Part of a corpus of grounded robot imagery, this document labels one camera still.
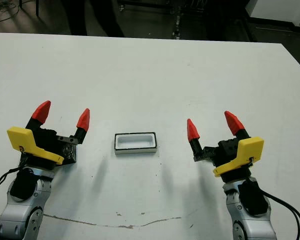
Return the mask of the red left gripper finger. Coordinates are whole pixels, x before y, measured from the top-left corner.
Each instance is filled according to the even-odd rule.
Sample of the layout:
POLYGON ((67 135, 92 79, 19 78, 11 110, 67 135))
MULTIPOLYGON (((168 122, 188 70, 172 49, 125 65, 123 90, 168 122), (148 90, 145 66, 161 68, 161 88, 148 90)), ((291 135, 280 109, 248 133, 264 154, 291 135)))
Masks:
POLYGON ((86 108, 81 114, 77 122, 76 125, 77 129, 75 134, 71 135, 70 137, 76 139, 78 144, 82 144, 88 132, 89 126, 90 126, 90 109, 86 108))
POLYGON ((45 122, 48 117, 49 111, 51 107, 51 101, 47 100, 40 104, 28 121, 26 128, 27 129, 38 129, 40 128, 45 122))

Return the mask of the yellow and black right gripper body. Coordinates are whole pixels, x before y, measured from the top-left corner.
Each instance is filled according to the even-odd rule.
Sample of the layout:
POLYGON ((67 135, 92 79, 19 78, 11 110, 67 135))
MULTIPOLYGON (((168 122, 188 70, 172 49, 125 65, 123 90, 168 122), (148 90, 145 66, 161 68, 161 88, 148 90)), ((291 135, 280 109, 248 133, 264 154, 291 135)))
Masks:
POLYGON ((201 147, 199 140, 193 140, 193 159, 195 162, 210 161, 215 177, 229 183, 251 176, 249 168, 261 159, 264 140, 260 137, 222 140, 218 146, 201 147))

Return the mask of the yellow and black left gripper body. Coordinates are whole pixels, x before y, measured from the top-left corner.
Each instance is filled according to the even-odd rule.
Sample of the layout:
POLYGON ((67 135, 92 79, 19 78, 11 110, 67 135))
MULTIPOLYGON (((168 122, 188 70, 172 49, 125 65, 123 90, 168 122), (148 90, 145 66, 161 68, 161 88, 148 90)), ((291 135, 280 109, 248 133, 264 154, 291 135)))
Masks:
POLYGON ((20 160, 26 165, 53 170, 55 167, 77 162, 78 141, 59 136, 54 130, 32 130, 13 126, 7 130, 13 149, 21 152, 20 160))

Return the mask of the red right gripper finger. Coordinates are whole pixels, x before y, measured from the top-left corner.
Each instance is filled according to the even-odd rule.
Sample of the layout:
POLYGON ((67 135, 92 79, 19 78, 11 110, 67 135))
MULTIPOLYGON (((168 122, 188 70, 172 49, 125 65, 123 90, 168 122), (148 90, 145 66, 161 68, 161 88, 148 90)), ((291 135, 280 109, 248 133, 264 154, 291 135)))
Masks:
POLYGON ((224 115, 225 115, 225 119, 226 119, 227 125, 228 125, 231 133, 238 140, 244 140, 244 139, 250 138, 244 125, 233 113, 231 113, 230 111, 225 111, 224 115))
POLYGON ((199 155, 202 153, 202 147, 200 145, 199 139, 200 135, 197 131, 196 126, 190 118, 187 119, 187 138, 194 155, 199 155))

